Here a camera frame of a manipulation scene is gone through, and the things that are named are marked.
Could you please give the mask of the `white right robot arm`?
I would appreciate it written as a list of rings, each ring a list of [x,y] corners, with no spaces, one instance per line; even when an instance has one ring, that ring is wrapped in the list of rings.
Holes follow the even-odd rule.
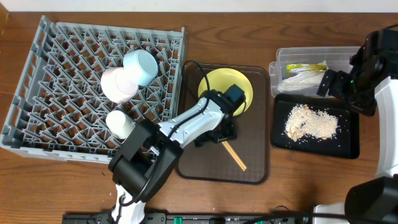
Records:
[[[397,223],[397,25],[367,35],[350,58],[350,72],[327,70],[318,96],[379,114],[380,150],[375,178],[352,187],[344,202],[317,205],[311,223]]]

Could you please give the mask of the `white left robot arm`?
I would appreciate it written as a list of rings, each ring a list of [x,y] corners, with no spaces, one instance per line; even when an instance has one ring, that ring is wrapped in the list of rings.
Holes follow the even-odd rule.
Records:
[[[143,221],[145,204],[165,184],[184,147],[202,135],[215,142],[228,139],[230,131],[221,124],[231,120],[245,100],[244,90],[236,84],[225,92],[209,88],[194,107],[173,119],[140,122],[108,166],[118,193],[112,223]]]

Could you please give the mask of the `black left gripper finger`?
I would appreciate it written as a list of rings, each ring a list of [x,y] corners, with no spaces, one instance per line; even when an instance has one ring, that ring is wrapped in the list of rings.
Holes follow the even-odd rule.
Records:
[[[238,133],[233,119],[223,119],[218,126],[218,142],[235,140]]]
[[[217,131],[207,131],[194,140],[195,147],[202,147],[205,142],[215,142],[219,140],[219,134]]]

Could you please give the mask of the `yellow plate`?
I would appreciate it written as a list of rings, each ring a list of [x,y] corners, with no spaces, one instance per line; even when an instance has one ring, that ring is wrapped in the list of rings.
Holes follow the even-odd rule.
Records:
[[[233,116],[238,116],[245,112],[251,105],[253,99],[253,89],[249,79],[238,70],[232,68],[218,68],[207,74],[211,90],[224,93],[230,86],[237,85],[243,90],[246,100],[234,112]]]

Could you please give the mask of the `white cup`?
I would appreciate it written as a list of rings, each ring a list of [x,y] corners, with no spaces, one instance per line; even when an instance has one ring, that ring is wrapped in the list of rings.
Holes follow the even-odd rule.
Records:
[[[119,139],[126,139],[136,126],[127,114],[119,110],[112,111],[106,116],[106,125]]]

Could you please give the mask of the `green yellow snack wrapper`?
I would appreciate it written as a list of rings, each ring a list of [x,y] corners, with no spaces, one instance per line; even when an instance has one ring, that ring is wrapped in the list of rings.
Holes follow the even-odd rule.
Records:
[[[300,73],[300,72],[308,72],[308,71],[319,71],[319,70],[327,70],[326,64],[289,64],[285,68],[286,73]]]

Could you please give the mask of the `light blue bowl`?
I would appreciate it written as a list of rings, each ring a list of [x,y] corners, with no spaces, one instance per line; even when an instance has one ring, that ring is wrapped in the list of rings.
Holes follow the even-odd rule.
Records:
[[[134,83],[147,86],[158,75],[159,69],[155,57],[146,50],[135,50],[123,57],[123,67],[131,74]]]

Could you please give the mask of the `leftover rice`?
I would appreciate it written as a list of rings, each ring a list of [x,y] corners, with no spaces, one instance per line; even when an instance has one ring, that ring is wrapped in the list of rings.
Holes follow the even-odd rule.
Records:
[[[337,134],[338,118],[325,110],[316,110],[309,105],[295,105],[289,112],[285,122],[284,133],[293,142],[303,138],[327,140]]]

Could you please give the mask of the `pink bowl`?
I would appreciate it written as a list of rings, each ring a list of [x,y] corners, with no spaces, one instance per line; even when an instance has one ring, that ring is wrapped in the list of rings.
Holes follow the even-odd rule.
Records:
[[[130,73],[122,67],[108,68],[101,76],[101,89],[115,103],[126,103],[138,92]]]

